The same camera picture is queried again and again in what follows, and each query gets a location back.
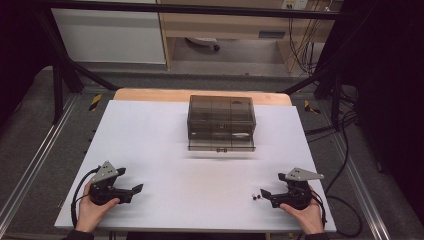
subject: black metal frame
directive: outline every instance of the black metal frame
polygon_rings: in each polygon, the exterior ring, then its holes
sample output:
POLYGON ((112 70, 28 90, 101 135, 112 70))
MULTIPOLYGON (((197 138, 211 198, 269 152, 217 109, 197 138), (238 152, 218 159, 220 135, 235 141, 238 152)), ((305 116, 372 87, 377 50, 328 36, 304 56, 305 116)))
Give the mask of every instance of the black metal frame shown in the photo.
MULTIPOLYGON (((183 14, 209 14, 229 16, 252 16, 272 18, 300 18, 300 19, 322 19, 336 21, 356 21, 357 13, 343 12, 317 12, 297 11, 284 9, 263 9, 243 7, 221 7, 221 6, 198 6, 198 5, 175 5, 175 4, 148 4, 148 3, 122 3, 122 2, 96 2, 96 1, 72 1, 72 0, 37 0, 29 2, 33 15, 47 36, 53 49, 51 58, 53 64, 55 81, 55 119, 60 118, 63 112, 62 79, 67 83, 71 92, 81 92, 84 88, 75 71, 79 72, 106 87, 109 90, 117 90, 120 87, 110 84, 106 80, 96 76, 94 73, 74 62, 67 54, 60 36, 53 31, 52 23, 46 18, 46 11, 56 9, 79 9, 99 11, 123 11, 123 12, 156 12, 156 13, 183 13, 183 14)), ((297 90, 309 85, 328 75, 329 70, 323 69, 314 76, 290 87, 280 93, 292 94, 297 90)))

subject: gray carpet floor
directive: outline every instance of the gray carpet floor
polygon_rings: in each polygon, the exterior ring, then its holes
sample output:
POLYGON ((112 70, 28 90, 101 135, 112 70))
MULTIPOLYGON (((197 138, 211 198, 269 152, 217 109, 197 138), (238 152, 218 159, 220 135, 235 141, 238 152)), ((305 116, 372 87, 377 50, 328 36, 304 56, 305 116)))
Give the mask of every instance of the gray carpet floor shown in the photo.
MULTIPOLYGON (((173 74, 166 73, 99 73, 108 81, 124 87, 166 88, 166 89, 207 89, 275 92, 283 90, 299 79, 268 76, 247 76, 245 69, 240 74, 173 74)), ((91 81, 84 79, 87 85, 82 94, 77 94, 75 106, 64 125, 59 137, 51 148, 45 162, 31 185, 26 197, 17 210, 4 239, 11 239, 16 234, 31 234, 26 239, 37 239, 38 236, 63 236, 65 230, 54 228, 60 208, 58 205, 66 197, 74 177, 84 159, 84 152, 90 146, 90 139, 95 134, 108 100, 114 92, 99 88, 91 81), (89 106, 96 93, 102 98, 95 111, 89 106)), ((314 86, 308 86, 302 92, 291 96, 293 105, 298 108, 299 116, 305 130, 326 126, 328 123, 323 114, 304 110, 304 101, 310 101, 314 109, 330 106, 330 100, 316 100, 313 97, 314 86)), ((0 204, 5 205, 11 192, 19 183, 26 167, 37 152, 47 135, 53 120, 52 76, 49 71, 41 72, 22 102, 22 107, 13 114, 0 129, 0 159, 2 171, 0 181, 0 204)), ((348 106, 342 105, 344 112, 348 106)), ((346 128, 349 154, 355 161, 366 186, 374 199, 382 220, 392 239, 424 239, 424 230, 409 204, 398 189, 393 178, 379 173, 376 168, 371 149, 364 138, 361 127, 355 124, 346 128)), ((341 166, 334 136, 310 136, 309 146, 318 172, 327 176, 322 180, 324 188, 329 184, 341 166)), ((343 172, 330 191, 352 205, 359 213, 363 229, 355 239, 374 239, 368 221, 353 190, 352 182, 343 172)), ((338 230, 354 233, 358 220, 345 205, 330 200, 331 212, 338 230)), ((96 232, 97 236, 107 236, 107 232, 96 232)), ((346 237, 331 234, 334 239, 346 237)), ((272 239, 290 239, 288 234, 272 234, 272 239)))

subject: transparent box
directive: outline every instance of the transparent box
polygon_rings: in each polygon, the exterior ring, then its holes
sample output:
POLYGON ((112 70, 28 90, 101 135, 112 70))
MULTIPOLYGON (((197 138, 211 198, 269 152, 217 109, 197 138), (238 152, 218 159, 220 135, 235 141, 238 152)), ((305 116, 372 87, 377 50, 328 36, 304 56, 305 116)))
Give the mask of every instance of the transparent box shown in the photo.
POLYGON ((253 152, 255 127, 251 98, 190 96, 187 129, 191 151, 253 152))

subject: white tabletop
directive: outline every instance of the white tabletop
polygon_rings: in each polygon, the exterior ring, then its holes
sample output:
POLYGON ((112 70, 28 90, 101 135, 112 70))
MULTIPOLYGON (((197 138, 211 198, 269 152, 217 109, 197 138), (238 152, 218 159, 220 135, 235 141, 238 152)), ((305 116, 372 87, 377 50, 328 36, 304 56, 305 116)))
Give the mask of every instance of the white tabletop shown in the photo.
MULTIPOLYGON (((143 183, 130 204, 112 209, 99 228, 116 231, 285 232, 301 230, 295 219, 268 200, 266 189, 287 191, 278 173, 294 167, 316 172, 295 107, 255 105, 255 152, 188 151, 188 103, 109 102, 96 135, 56 220, 72 228, 70 204, 82 177, 105 161, 125 167, 115 187, 143 183)), ((335 231, 319 180, 327 231, 335 231)))

